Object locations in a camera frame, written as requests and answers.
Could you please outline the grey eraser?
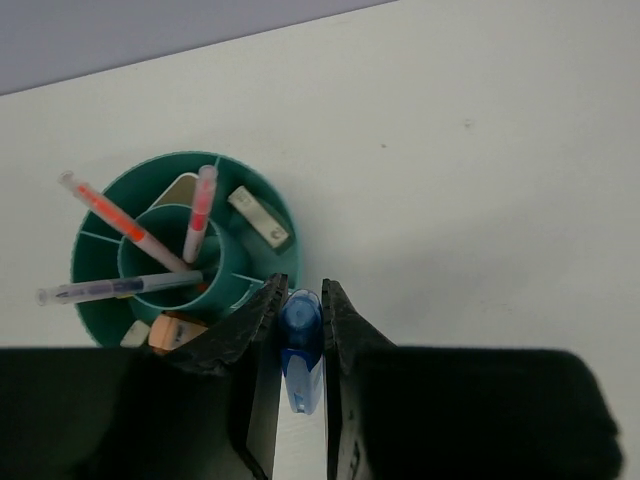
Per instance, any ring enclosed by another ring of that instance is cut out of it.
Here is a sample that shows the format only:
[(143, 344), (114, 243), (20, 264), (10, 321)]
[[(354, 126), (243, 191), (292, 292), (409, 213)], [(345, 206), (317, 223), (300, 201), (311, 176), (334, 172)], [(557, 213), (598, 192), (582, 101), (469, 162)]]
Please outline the grey eraser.
[(147, 344), (151, 327), (142, 320), (135, 320), (120, 340), (122, 348), (140, 348)]

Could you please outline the orange slim highlighter pen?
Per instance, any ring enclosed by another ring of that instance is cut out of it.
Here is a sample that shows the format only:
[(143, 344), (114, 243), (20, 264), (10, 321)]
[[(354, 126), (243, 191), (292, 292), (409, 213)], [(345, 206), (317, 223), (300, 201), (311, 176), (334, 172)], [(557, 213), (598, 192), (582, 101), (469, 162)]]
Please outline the orange slim highlighter pen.
[(189, 270), (186, 263), (173, 254), (148, 230), (89, 183), (79, 180), (73, 172), (65, 171), (58, 182), (81, 201), (107, 225), (131, 241), (139, 250), (156, 260), (167, 270), (181, 273)]

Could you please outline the blue stubby highlighter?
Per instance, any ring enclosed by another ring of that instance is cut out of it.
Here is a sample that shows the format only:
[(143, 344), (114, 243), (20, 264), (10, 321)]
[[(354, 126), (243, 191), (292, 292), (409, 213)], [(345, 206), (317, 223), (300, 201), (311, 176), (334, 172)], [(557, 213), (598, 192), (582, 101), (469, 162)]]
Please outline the blue stubby highlighter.
[(294, 291), (279, 318), (281, 369), (290, 407), (311, 415), (322, 393), (323, 315), (319, 297), (310, 290)]

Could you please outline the pink grey mini stapler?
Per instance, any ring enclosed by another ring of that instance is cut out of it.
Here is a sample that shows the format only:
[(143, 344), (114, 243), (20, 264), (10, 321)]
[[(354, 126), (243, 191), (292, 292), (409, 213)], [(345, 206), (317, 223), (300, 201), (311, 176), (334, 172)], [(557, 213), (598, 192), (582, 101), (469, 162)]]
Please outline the pink grey mini stapler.
[(280, 248), (289, 240), (290, 235), (288, 231), (265, 209), (246, 187), (237, 187), (227, 197), (227, 201), (272, 249)]

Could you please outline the red slim highlighter pen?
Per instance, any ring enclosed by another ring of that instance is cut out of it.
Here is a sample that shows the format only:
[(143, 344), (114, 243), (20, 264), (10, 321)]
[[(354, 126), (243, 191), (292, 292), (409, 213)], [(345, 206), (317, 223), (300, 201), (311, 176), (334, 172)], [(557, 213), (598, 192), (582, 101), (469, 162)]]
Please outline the red slim highlighter pen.
[(190, 219), (182, 252), (183, 260), (189, 264), (193, 264), (197, 260), (205, 238), (217, 187), (217, 176), (217, 169), (213, 165), (204, 165), (198, 171), (198, 180), (192, 199)]

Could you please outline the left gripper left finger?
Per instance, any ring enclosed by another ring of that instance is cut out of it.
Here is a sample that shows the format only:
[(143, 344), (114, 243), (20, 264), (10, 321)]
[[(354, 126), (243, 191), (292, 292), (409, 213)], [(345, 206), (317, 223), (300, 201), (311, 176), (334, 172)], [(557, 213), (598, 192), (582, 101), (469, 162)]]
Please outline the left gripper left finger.
[(180, 348), (8, 348), (1, 353), (5, 479), (268, 479), (281, 372), (270, 276)]

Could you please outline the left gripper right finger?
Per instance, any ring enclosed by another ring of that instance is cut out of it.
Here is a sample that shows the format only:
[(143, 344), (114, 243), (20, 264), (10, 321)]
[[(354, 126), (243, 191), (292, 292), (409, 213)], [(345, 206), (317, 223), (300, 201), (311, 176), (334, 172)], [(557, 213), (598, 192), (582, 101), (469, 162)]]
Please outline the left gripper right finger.
[(331, 479), (616, 479), (598, 381), (557, 349), (399, 346), (322, 285)]

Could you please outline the orange stubby highlighter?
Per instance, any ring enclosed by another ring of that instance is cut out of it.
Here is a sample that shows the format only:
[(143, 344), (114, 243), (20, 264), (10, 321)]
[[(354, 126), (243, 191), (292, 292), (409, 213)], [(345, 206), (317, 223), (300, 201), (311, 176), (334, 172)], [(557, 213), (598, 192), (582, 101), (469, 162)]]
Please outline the orange stubby highlighter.
[(193, 317), (177, 311), (163, 312), (151, 324), (148, 345), (160, 355), (178, 349), (208, 330)]

